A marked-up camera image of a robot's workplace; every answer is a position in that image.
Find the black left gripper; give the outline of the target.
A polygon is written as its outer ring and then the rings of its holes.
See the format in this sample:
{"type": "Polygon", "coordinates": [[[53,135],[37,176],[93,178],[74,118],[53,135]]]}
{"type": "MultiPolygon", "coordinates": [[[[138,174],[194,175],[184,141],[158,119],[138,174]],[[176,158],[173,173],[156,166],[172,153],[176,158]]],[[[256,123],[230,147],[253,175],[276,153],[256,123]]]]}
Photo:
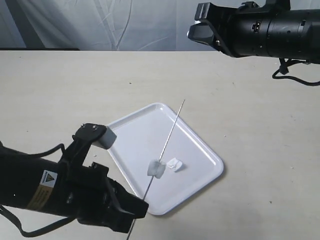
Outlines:
{"type": "Polygon", "coordinates": [[[93,162],[91,166],[58,163],[57,221],[60,228],[77,220],[80,224],[107,227],[128,233],[137,219],[143,219],[149,204],[127,192],[107,177],[109,168],[93,162]]]}

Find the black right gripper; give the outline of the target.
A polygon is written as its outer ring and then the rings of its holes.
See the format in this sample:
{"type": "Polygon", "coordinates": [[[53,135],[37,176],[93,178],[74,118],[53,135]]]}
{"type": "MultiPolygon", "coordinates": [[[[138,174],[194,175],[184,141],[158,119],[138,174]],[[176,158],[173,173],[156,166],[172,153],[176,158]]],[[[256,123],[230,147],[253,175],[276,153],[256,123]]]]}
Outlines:
{"type": "Polygon", "coordinates": [[[245,1],[238,8],[199,3],[187,38],[233,58],[268,57],[268,1],[245,1]]]}

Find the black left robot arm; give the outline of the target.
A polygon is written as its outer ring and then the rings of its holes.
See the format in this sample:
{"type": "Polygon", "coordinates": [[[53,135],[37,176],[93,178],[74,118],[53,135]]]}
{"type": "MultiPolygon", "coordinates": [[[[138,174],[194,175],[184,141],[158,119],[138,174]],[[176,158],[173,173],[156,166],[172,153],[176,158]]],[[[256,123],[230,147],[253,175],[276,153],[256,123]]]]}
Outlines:
{"type": "Polygon", "coordinates": [[[128,233],[134,220],[146,216],[149,204],[108,177],[109,168],[62,156],[58,162],[45,153],[26,154],[0,148],[0,213],[21,235],[35,238],[72,221],[128,233]],[[60,220],[27,232],[9,208],[59,216],[60,220]]]}

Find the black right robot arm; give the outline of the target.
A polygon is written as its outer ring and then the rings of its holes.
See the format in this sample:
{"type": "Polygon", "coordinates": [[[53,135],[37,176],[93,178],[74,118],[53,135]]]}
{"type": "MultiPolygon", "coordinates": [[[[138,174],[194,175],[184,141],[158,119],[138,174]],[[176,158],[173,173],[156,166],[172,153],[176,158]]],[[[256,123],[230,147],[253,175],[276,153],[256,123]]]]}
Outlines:
{"type": "Polygon", "coordinates": [[[288,0],[246,1],[238,8],[198,4],[189,40],[232,58],[270,57],[320,62],[320,11],[292,10],[288,0]]]}

